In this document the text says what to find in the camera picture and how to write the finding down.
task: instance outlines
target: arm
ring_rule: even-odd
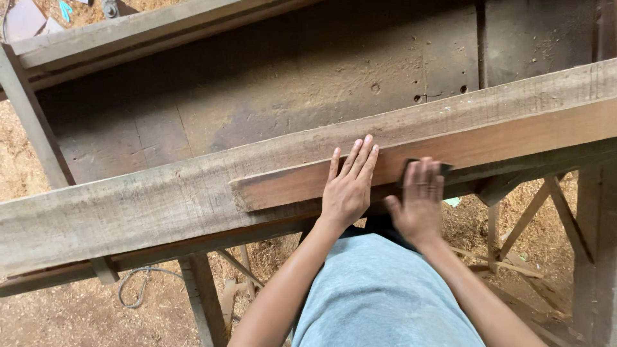
[[[373,137],[357,140],[337,175],[341,149],[332,155],[321,216],[306,239],[268,281],[236,327],[229,346],[281,346],[304,296],[332,245],[370,204],[379,148]]]
[[[395,196],[385,199],[394,226],[445,280],[487,346],[546,346],[441,238],[444,178],[439,168],[439,163],[430,157],[409,165],[403,204]]]

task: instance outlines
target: dirt floor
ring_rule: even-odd
[[[46,15],[54,17],[65,28],[104,20],[100,0],[94,0],[92,6],[66,1],[73,8],[70,23],[62,19],[57,1],[35,0]],[[126,4],[143,11],[176,2],[179,1],[127,0]],[[0,11],[4,11],[5,6],[6,0],[0,1]],[[540,181],[522,184],[502,201],[501,235],[511,230],[540,185]],[[561,186],[570,206],[575,208],[576,173],[568,174]],[[10,103],[0,102],[0,201],[48,189],[40,163]],[[487,208],[475,196],[462,197],[456,207],[444,203],[444,238],[456,247],[485,254]],[[248,245],[256,276],[267,282],[293,252],[298,239],[299,235],[289,235]],[[571,297],[573,252],[550,199],[513,250],[544,274],[558,291]],[[238,248],[229,251],[240,259]],[[245,281],[243,275],[217,254],[210,253],[209,259],[219,297],[225,279]],[[468,257],[462,259],[468,264],[476,262]],[[175,261],[158,266],[180,273]],[[129,280],[123,294],[127,303],[136,299],[145,277],[141,273]],[[532,307],[549,312],[548,305],[518,274],[500,269],[489,280]],[[186,290],[180,279],[160,272],[148,275],[143,304],[137,309],[122,307],[117,290],[118,283],[101,286],[94,278],[0,298],[0,346],[200,346]],[[236,295],[234,324],[249,304],[247,293]]]

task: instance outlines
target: sanding block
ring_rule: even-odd
[[[405,163],[405,168],[403,169],[403,173],[400,174],[399,180],[396,181],[397,187],[403,188],[403,180],[405,179],[405,172],[407,172],[407,167],[409,167],[409,164],[415,161],[420,161],[420,160],[417,158],[407,159],[407,162]],[[454,165],[441,163],[441,168],[439,168],[439,174],[442,175],[443,177],[446,177],[452,171],[453,168],[454,168]]]

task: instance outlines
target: gray shirt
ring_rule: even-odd
[[[311,286],[292,346],[484,343],[418,253],[367,234],[334,244]]]

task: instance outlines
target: person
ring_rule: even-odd
[[[379,146],[332,155],[321,216],[244,313],[229,346],[545,346],[441,238],[440,163],[412,162],[389,215],[370,205]]]

